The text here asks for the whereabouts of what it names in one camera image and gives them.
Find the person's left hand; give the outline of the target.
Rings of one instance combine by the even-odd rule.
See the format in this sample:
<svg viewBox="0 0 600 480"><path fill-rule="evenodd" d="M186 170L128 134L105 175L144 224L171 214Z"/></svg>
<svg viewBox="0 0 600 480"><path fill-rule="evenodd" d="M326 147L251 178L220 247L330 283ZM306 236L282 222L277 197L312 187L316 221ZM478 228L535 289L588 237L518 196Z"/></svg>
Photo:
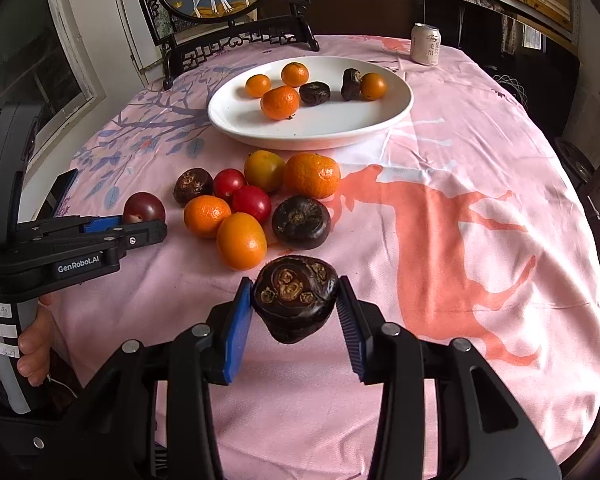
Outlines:
<svg viewBox="0 0 600 480"><path fill-rule="evenodd" d="M50 371L50 349L56 335L56 324L50 312L52 304L52 295L38 298L35 320L18 339L21 353L17 363L18 372L32 387L41 385Z"/></svg>

